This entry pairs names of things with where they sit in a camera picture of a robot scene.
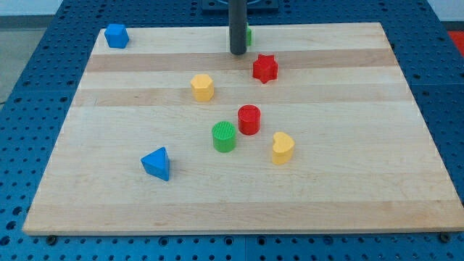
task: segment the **wooden board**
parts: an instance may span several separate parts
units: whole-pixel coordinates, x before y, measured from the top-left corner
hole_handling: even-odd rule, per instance
[[[464,209],[378,23],[253,27],[242,57],[227,28],[99,34],[28,213],[30,235],[459,231]],[[278,80],[252,78],[274,53]],[[189,81],[208,73],[211,102]],[[261,131],[215,151],[212,126],[256,104]],[[271,163],[272,136],[293,159]],[[171,179],[140,159],[166,146]]]

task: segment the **yellow hexagonal block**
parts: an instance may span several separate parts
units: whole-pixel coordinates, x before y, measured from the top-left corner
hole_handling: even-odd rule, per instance
[[[198,102],[208,102],[215,94],[212,79],[207,74],[195,75],[191,81],[191,92]]]

